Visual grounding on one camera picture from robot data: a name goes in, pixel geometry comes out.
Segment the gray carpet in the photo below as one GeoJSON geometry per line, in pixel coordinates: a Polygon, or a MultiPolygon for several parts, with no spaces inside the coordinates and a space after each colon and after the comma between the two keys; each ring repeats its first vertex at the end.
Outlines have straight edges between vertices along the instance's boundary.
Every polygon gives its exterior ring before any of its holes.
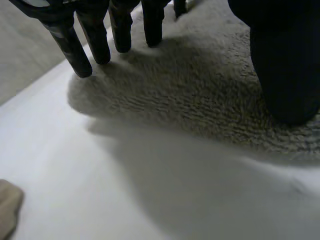
{"type": "Polygon", "coordinates": [[[254,72],[249,29],[227,0],[204,0],[177,22],[166,8],[164,40],[145,44],[142,15],[133,49],[69,86],[69,103],[99,118],[115,117],[187,131],[196,136],[317,160],[320,118],[289,128],[268,113],[254,72]]]}
{"type": "MultiPolygon", "coordinates": [[[[110,26],[106,16],[104,24],[110,26]]],[[[74,28],[82,44],[86,38],[75,19],[74,28]]],[[[0,7],[0,105],[32,84],[65,59],[42,24],[24,15],[8,0],[0,7]]]]}

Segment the shaggy white rug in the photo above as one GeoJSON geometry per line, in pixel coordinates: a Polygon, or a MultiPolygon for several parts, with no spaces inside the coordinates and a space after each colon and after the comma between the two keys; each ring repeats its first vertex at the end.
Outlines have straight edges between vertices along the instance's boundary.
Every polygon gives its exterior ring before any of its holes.
{"type": "Polygon", "coordinates": [[[251,63],[249,28],[227,0],[204,0],[177,22],[172,6],[165,10],[158,48],[147,47],[141,14],[129,53],[111,47],[112,62],[98,66],[95,76],[73,77],[68,98],[75,110],[320,159],[319,116],[289,128],[268,113],[251,63]]]}

